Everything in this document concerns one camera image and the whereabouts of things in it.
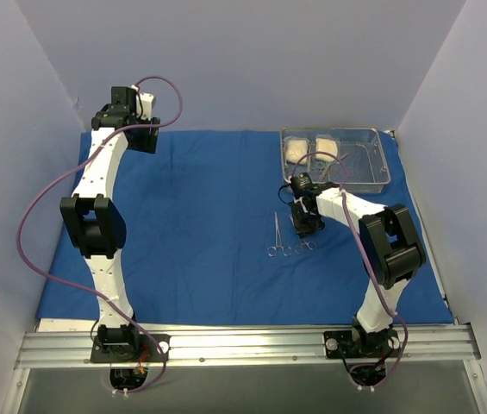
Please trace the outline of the steel forceps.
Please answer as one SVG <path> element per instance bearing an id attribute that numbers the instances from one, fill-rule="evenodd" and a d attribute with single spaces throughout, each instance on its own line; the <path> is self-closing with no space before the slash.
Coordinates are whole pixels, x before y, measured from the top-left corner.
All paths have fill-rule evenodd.
<path id="1" fill-rule="evenodd" d="M 340 160 L 344 160 L 345 158 L 347 157 L 347 154 L 343 154 L 341 155 Z M 329 179 L 329 170 L 330 170 L 330 167 L 333 165 L 333 164 L 337 164 L 339 163 L 338 161 L 331 161 L 329 163 L 327 163 L 323 170 L 322 170 L 322 173 L 320 175 L 320 181 L 324 181 L 325 179 Z"/>
<path id="2" fill-rule="evenodd" d="M 275 240 L 272 246 L 267 249 L 267 254 L 269 257 L 276 257 L 278 254 L 288 257 L 291 255 L 291 248 L 285 246 L 281 236 L 281 231 L 278 221 L 278 213 L 274 213 L 274 225 L 275 225 Z"/>

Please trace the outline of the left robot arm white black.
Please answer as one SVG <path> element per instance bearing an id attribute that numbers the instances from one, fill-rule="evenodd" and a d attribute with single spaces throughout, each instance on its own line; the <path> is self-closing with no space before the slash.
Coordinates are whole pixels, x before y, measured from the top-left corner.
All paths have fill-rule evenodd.
<path id="1" fill-rule="evenodd" d="M 149 339 L 133 325 L 122 275 L 127 227 L 113 202 L 122 156 L 128 150 L 153 153 L 160 120 L 153 116 L 154 96 L 136 85 L 114 86 L 111 98 L 91 120 L 89 163 L 72 195 L 59 203 L 72 245 L 91 272 L 99 316 L 91 335 L 93 362 L 151 361 Z"/>

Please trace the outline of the metal mesh instrument tray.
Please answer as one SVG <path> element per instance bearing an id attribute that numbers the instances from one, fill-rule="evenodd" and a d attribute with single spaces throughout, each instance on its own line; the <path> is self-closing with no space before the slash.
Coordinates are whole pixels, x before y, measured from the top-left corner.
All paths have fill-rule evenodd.
<path id="1" fill-rule="evenodd" d="M 339 155 L 329 170 L 329 179 L 320 181 L 320 175 L 327 162 L 315 158 L 315 137 L 330 135 L 339 144 Z M 334 182 L 343 183 L 348 191 L 353 193 L 377 194 L 390 183 L 390 170 L 386 160 L 381 136 L 376 129 L 356 128 L 284 128 L 280 131 L 280 152 L 282 176 L 284 181 L 298 173 L 306 173 L 305 165 L 286 163 L 284 160 L 284 139 L 289 136 L 305 138 L 309 142 L 309 149 L 313 155 L 309 176 L 315 183 Z M 341 155 L 347 154 L 344 160 Z"/>

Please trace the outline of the steel scissors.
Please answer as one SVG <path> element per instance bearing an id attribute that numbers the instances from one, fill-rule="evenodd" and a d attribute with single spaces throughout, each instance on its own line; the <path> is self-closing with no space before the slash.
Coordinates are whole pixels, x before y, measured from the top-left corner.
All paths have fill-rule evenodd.
<path id="1" fill-rule="evenodd" d="M 309 241 L 306 237 L 297 235 L 297 242 L 293 248 L 295 254 L 302 254 L 305 251 L 314 251 L 316 244 L 314 241 Z"/>

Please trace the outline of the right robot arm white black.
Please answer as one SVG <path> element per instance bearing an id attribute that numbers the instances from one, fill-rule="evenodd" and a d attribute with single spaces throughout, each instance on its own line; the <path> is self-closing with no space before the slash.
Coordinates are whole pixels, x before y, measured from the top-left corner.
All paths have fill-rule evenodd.
<path id="1" fill-rule="evenodd" d="M 335 183 L 316 184 L 305 172 L 290 178 L 290 188 L 298 237 L 313 235 L 332 219 L 346 225 L 357 243 L 369 282 L 349 336 L 353 351 L 367 356 L 380 345 L 397 346 L 398 337 L 390 330 L 399 298 L 426 262 L 409 209 L 367 201 Z"/>

